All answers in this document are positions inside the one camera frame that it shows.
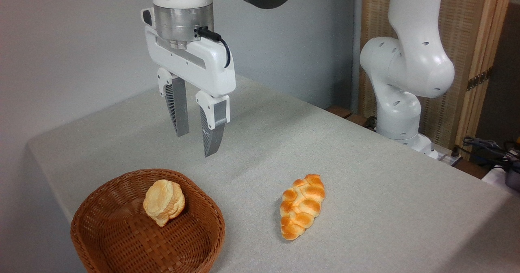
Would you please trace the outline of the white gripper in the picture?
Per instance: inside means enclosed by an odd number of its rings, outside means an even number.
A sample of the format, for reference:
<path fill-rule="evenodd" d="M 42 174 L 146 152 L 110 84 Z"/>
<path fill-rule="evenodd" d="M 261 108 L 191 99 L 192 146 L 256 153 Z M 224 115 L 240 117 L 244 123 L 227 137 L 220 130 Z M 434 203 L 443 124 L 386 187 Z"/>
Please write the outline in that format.
<path fill-rule="evenodd" d="M 236 88 L 236 75 L 226 47 L 199 33 L 200 28 L 213 32 L 213 8 L 152 7 L 141 10 L 141 19 L 150 58 L 160 66 L 158 91 L 167 103 L 176 135 L 189 133 L 186 81 L 200 89 L 195 98 L 200 106 L 204 156 L 215 154 L 230 121 L 228 94 Z"/>

